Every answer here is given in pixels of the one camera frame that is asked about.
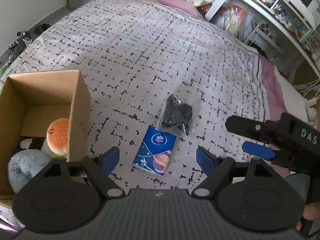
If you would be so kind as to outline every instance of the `white desk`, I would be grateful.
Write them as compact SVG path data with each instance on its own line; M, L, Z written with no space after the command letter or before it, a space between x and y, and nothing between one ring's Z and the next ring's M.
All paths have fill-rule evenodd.
M316 75L320 78L320 71L313 62L313 60L309 57L309 55L305 52L303 47L300 45L300 43L290 34L290 32L276 19L273 17L272 14L270 14L265 8L263 8L261 5L256 3L254 0L242 0L248 5L250 5L252 8L257 10L261 15L263 15L267 20L269 20L275 27L279 29L290 41L291 43L298 49L298 51L302 54L302 56L307 60L307 62L310 64ZM207 21L210 21L211 18L215 15L215 13L218 11L220 6L225 2L222 0L217 0L217 4L215 4L216 1L213 2L211 8L205 15L204 19Z

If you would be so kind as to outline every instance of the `screw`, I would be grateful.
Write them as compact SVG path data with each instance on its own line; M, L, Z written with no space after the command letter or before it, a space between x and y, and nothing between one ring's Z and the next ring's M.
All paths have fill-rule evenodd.
M198 197L206 197L210 194L210 191L206 188L197 188L194 193Z
M107 191L109 197L120 197L123 191L119 188L111 188Z

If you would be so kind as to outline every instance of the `black pattern on fabric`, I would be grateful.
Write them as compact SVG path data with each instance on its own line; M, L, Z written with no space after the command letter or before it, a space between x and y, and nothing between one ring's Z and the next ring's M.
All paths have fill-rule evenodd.
M130 188L193 189L205 175L201 145L246 162L244 138L226 131L237 114L268 118L259 56L222 30L147 0L93 0L44 32L11 65L11 73L80 69L92 97L89 152L120 148L111 178ZM193 130L178 136L163 177L132 166L149 124L174 93L194 107Z

